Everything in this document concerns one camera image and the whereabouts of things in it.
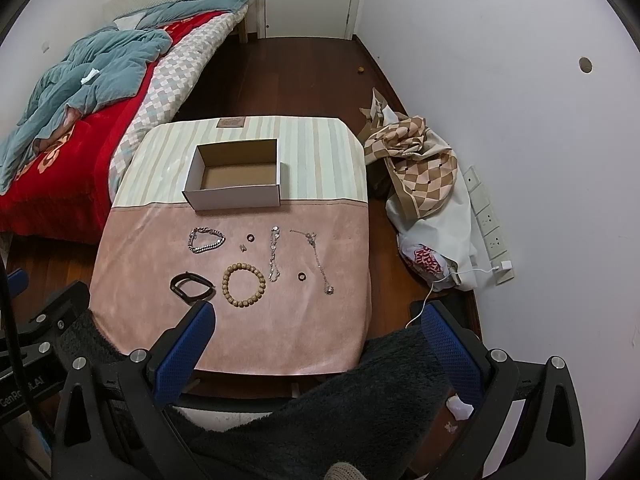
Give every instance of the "screw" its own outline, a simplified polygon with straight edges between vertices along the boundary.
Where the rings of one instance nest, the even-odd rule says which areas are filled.
[[[507,360],[507,352],[500,350],[499,348],[491,350],[491,359],[497,363],[503,363]]]
[[[75,370],[81,370],[82,368],[84,368],[85,364],[86,359],[84,357],[78,357],[74,360],[72,367],[75,368]]]
[[[551,364],[555,368],[558,368],[559,370],[561,370],[562,368],[564,368],[564,359],[558,356],[554,356],[551,358]]]
[[[131,359],[135,363],[142,362],[146,359],[146,350],[134,350],[129,354],[129,359]]]

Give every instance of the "open white box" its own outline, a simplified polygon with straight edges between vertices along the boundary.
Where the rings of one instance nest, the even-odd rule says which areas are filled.
[[[199,144],[182,194],[196,211],[280,206],[278,139]]]

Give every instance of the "black ring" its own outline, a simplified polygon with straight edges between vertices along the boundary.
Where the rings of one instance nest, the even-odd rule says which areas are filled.
[[[198,294],[197,296],[188,296],[178,286],[178,283],[180,282],[195,282],[208,287],[208,289],[202,294]],[[195,303],[196,301],[200,300],[206,300],[216,293],[216,289],[213,287],[213,283],[211,283],[207,278],[203,278],[199,274],[194,274],[193,272],[183,272],[182,274],[178,274],[177,276],[172,277],[169,288],[171,289],[172,293],[174,293],[176,296],[178,296],[178,298],[180,298],[187,304]]]

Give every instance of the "silver bracelet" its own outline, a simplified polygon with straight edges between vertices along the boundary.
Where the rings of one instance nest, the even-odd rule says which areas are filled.
[[[278,281],[280,271],[276,265],[276,244],[280,238],[280,228],[278,226],[271,229],[271,257],[269,258],[269,281],[275,283]]]
[[[301,235],[305,235],[306,241],[309,242],[314,248],[314,254],[316,256],[316,264],[318,264],[318,269],[320,269],[320,273],[322,274],[322,278],[324,279],[324,293],[329,296],[334,293],[334,288],[329,284],[329,280],[326,278],[326,274],[324,273],[324,267],[320,263],[320,258],[318,258],[318,250],[316,249],[316,233],[303,233],[302,231],[296,231],[295,229],[289,230],[292,233],[299,233]]]
[[[217,240],[215,243],[212,243],[212,244],[203,245],[201,247],[194,247],[193,243],[196,240],[196,238],[198,237],[198,233],[206,233],[206,234],[216,235],[219,238],[219,240]],[[187,243],[187,247],[189,248],[189,250],[192,253],[200,254],[200,253],[203,253],[205,251],[210,251],[210,250],[213,250],[213,249],[217,249],[218,247],[220,247],[220,245],[225,243],[225,240],[226,240],[225,235],[223,235],[217,229],[212,229],[211,227],[196,227],[189,234],[189,242]]]

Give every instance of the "blue gripper pad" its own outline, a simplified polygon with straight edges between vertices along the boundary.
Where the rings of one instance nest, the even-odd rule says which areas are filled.
[[[480,368],[431,303],[424,307],[421,318],[422,333],[449,382],[463,402],[477,408],[484,399]]]
[[[216,327],[210,303],[204,303],[158,367],[154,400],[158,406],[178,400]]]
[[[7,276],[7,282],[9,283],[9,295],[15,298],[29,286],[29,275],[24,270],[17,269]]]

